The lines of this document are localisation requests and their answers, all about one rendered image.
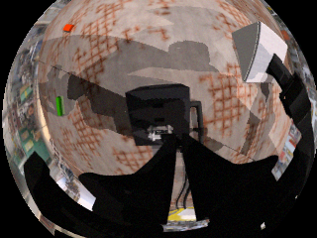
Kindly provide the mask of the green block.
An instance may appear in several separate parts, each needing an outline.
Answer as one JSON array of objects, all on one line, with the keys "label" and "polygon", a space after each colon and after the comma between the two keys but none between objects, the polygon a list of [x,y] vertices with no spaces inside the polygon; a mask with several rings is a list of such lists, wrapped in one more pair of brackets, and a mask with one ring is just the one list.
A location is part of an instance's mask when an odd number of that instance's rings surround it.
[{"label": "green block", "polygon": [[59,96],[56,97],[56,112],[58,112],[58,115],[62,116],[62,106],[60,106],[60,104],[62,104],[62,102],[60,102],[60,98]]}]

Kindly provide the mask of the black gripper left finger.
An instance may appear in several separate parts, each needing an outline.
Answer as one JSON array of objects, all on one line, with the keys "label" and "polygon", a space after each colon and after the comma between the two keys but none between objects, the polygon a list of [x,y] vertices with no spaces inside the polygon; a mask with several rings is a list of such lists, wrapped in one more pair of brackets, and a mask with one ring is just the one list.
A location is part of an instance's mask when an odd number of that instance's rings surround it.
[{"label": "black gripper left finger", "polygon": [[177,160],[177,140],[171,134],[154,156],[135,174],[99,175],[82,174],[79,181],[94,197],[120,203],[120,205],[151,209],[161,225],[167,225],[174,168]]}]

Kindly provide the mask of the orange-red flat bar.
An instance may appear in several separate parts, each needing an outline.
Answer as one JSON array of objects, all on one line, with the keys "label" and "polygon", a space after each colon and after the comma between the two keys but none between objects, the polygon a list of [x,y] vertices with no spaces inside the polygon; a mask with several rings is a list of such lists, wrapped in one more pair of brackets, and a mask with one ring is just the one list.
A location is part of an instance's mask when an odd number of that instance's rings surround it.
[{"label": "orange-red flat bar", "polygon": [[63,30],[64,30],[64,31],[67,31],[67,32],[71,32],[71,29],[72,29],[72,28],[74,28],[74,25],[71,25],[71,24],[70,24],[70,25],[67,25],[67,24],[66,24],[66,25],[64,25]]}]

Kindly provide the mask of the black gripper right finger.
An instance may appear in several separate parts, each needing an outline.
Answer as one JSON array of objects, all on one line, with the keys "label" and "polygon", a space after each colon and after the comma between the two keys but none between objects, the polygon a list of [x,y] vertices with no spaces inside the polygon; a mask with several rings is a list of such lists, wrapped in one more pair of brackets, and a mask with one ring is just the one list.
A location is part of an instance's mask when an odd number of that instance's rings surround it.
[{"label": "black gripper right finger", "polygon": [[278,156],[245,164],[227,162],[190,135],[181,134],[182,158],[189,181],[197,222],[210,219],[243,186],[262,178],[276,166]]}]

